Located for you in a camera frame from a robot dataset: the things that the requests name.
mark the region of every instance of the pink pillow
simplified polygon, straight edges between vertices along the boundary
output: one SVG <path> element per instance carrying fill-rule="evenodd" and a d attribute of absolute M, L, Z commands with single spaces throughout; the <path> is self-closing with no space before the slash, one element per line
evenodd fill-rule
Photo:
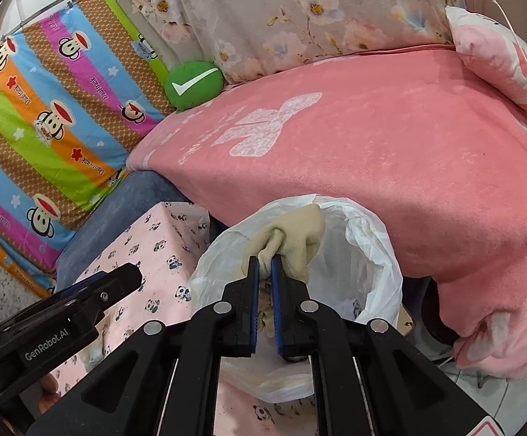
<path fill-rule="evenodd" d="M 463 63 L 478 77 L 527 112 L 527 44 L 500 23 L 463 8 L 448 6 L 455 48 Z"/>

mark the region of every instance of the white plastic bag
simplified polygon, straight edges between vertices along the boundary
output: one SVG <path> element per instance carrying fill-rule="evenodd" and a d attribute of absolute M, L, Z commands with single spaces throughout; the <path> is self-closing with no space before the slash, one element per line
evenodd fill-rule
<path fill-rule="evenodd" d="M 347 198 L 304 195 L 271 202 L 222 233 L 203 254 L 189 287 L 194 310 L 221 300 L 245 245 L 273 218 L 315 203 L 326 217 L 320 250 L 308 266 L 312 299 L 359 323 L 382 318 L 396 326 L 401 307 L 402 275 L 385 225 Z M 309 361 L 288 363 L 276 353 L 274 339 L 258 333 L 250 359 L 222 359 L 221 377 L 269 403 L 314 393 Z"/>

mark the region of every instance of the pink stripe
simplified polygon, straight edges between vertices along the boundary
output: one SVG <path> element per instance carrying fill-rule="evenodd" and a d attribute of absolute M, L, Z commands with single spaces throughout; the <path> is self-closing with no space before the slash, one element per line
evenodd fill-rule
<path fill-rule="evenodd" d="M 44 18 L 41 20 L 40 24 L 53 50 L 59 53 L 59 40 L 64 37 L 72 37 L 68 29 L 64 26 L 64 23 L 60 20 L 59 13 L 51 15 L 49 18 Z M 80 88 L 97 98 L 100 98 L 114 113 L 120 115 L 120 119 L 122 119 L 130 129 L 144 137 L 157 125 L 158 122 L 153 120 L 149 115 L 146 115 L 145 120 L 140 124 L 130 123 L 122 118 L 122 108 L 120 108 L 122 104 L 120 103 L 120 100 L 116 94 L 114 94 L 114 91 L 110 88 L 107 81 L 104 80 L 104 76 L 98 72 L 94 64 L 90 61 L 86 51 L 81 51 L 80 56 L 76 60 L 71 60 L 61 55 L 60 57 L 64 60 L 69 71 L 76 78 L 76 82 Z M 96 82 L 98 87 L 105 92 L 106 99 L 97 91 L 96 86 L 94 85 Z"/>
<path fill-rule="evenodd" d="M 3 210 L 1 205 L 0 226 L 19 247 L 26 250 L 36 260 L 40 260 L 47 268 L 55 269 L 55 260 L 61 254 L 61 251 L 54 249 L 38 239 L 24 225 L 18 222 L 17 219 L 12 218 L 9 213 Z"/>

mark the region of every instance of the orange stripe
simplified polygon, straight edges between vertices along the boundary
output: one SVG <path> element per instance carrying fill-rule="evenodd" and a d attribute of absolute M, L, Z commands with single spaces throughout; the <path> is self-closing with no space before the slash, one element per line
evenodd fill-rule
<path fill-rule="evenodd" d="M 36 284 L 33 279 L 27 275 L 19 266 L 12 262 L 9 265 L 5 264 L 5 258 L 8 257 L 7 253 L 0 246 L 0 266 L 3 267 L 7 272 L 9 272 L 14 278 L 21 282 L 25 287 L 29 288 L 33 293 L 35 293 L 39 298 L 47 298 L 50 296 L 50 293 L 43 288 L 41 285 Z"/>
<path fill-rule="evenodd" d="M 23 75 L 19 74 L 19 71 L 17 70 L 17 67 L 13 63 L 12 59 L 12 57 L 8 59 L 3 71 L 0 72 L 0 90 L 4 95 L 6 95 L 19 115 L 25 121 L 27 121 L 32 129 L 34 129 L 33 121 L 37 119 L 40 113 L 49 112 L 50 108 L 49 106 L 46 106 L 36 95 L 32 87 L 23 78 Z M 29 105 L 26 106 L 25 102 L 21 100 L 20 97 L 18 97 L 13 87 L 9 88 L 7 86 L 7 83 L 10 82 L 15 82 L 21 88 L 21 90 L 25 92 L 27 97 L 31 100 Z M 64 126 L 64 137 L 60 141 L 52 139 L 51 148 L 64 162 L 68 163 L 74 169 L 79 170 L 96 186 L 100 186 L 101 184 L 105 183 L 106 179 L 111 177 L 112 173 L 115 172 L 112 167 L 100 160 L 90 149 L 84 146 L 84 144 L 78 138 L 76 138 L 76 136 L 73 135 L 71 127 Z M 100 166 L 105 170 L 104 175 L 100 175 L 97 170 L 88 167 L 83 162 L 78 162 L 73 159 L 72 154 L 74 154 L 74 149 L 81 149 L 81 154 L 85 158 L 87 158 L 94 165 Z"/>

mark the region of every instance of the green stripe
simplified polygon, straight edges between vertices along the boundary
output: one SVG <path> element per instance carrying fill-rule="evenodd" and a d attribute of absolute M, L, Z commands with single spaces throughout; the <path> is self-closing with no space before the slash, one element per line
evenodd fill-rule
<path fill-rule="evenodd" d="M 18 128 L 24 130 L 24 136 L 16 140 L 13 134 Z M 33 126 L 21 117 L 1 90 L 0 134 L 33 169 L 82 210 L 90 211 L 94 208 L 90 203 L 94 196 L 106 195 L 106 189 L 95 186 L 89 178 L 65 163 L 55 151 L 39 141 Z"/>
<path fill-rule="evenodd" d="M 112 10 L 114 15 L 116 15 L 118 21 L 120 21 L 120 23 L 124 26 L 126 32 L 130 35 L 130 37 L 132 37 L 132 40 L 138 41 L 138 29 L 135 25 L 132 24 L 132 21 L 129 19 L 129 17 L 126 16 L 126 13 L 122 11 L 122 8 L 120 8 L 118 2 L 116 0 L 104 1 L 106 1 L 109 8 Z M 169 77 L 169 71 L 163 64 L 162 60 L 157 57 L 156 59 L 151 59 L 147 62 L 151 66 L 152 71 L 155 72 L 155 74 L 157 75 L 158 80 L 161 82 L 161 84 L 164 84 L 166 82 L 167 77 Z"/>

